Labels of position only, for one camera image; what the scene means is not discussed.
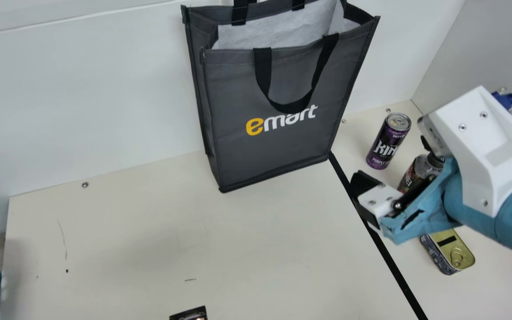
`table surface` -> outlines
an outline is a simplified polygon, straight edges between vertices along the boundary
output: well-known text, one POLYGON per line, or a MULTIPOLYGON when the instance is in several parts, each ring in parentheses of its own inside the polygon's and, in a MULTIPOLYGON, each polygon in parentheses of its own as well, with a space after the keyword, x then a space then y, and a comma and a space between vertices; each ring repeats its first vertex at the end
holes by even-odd
MULTIPOLYGON (((348 115, 333 152, 390 185, 424 152, 364 162, 386 109, 348 115)), ((412 103, 389 106, 413 120, 412 103)), ((10 199, 1 319, 414 319, 329 162, 227 194, 202 152, 10 199)), ((512 251, 461 227, 476 264, 442 275, 413 239, 384 240, 429 319, 512 319, 512 251)))

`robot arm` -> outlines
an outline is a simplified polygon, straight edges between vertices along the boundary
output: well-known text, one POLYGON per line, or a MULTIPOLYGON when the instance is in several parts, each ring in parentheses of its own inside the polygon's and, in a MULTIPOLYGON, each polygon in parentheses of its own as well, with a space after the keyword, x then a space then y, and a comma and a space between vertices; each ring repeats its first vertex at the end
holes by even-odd
POLYGON ((357 189, 354 203, 361 216, 396 244, 463 223, 512 249, 509 113, 478 87, 418 125, 429 148, 446 158, 443 172, 404 195, 356 173, 351 186, 357 189))

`white robot part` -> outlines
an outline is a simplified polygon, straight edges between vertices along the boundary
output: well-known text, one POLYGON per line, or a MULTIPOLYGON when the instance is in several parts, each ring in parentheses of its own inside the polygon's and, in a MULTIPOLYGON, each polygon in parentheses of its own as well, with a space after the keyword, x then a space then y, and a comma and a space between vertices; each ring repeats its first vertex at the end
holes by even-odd
MULTIPOLYGON (((378 187, 361 194, 357 200, 364 208, 370 211, 378 221, 381 217, 394 212, 392 203, 400 199, 401 196, 402 193, 400 191, 386 186, 385 184, 380 184, 378 187)), ((369 226, 371 229, 380 233, 380 230, 375 226, 370 224, 369 226)))
POLYGON ((512 116, 477 87, 418 121, 438 156, 454 156, 463 203, 495 217, 512 193, 512 116))

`shopping bag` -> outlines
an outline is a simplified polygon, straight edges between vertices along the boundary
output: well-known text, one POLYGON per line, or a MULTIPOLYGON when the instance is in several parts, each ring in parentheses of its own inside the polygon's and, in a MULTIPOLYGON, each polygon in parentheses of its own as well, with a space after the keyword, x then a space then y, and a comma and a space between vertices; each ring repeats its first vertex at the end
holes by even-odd
POLYGON ((380 17, 344 0, 181 6, 222 192, 327 160, 380 17))

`bag handle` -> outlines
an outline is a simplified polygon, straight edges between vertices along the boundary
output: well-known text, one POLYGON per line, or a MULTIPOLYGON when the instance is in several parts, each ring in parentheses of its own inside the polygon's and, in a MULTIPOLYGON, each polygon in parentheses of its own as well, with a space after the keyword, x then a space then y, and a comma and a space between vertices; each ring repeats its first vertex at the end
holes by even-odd
MULTIPOLYGON (((246 24, 248 4, 255 4, 257 0, 234 0, 232 7, 232 25, 242 26, 246 24)), ((292 11, 303 9, 305 0, 292 0, 292 11)))
POLYGON ((335 48, 335 45, 337 45, 338 41, 339 34, 332 34, 323 37, 323 49, 321 49, 319 58, 317 58, 317 65, 315 66, 315 72, 313 73, 313 78, 311 79, 311 89, 301 99, 286 104, 277 103, 276 101, 270 99, 268 95, 270 93, 270 83, 272 81, 272 48, 254 49, 254 69, 256 71, 256 82, 274 109, 281 113, 293 115, 294 113, 302 112, 305 108, 307 108, 307 105, 309 105, 309 101, 311 100, 311 96, 313 95, 313 91, 315 91, 315 86, 319 81, 319 77, 321 77, 323 68, 327 64, 327 61, 329 61, 329 57, 331 56, 331 53, 333 52, 333 49, 335 48))

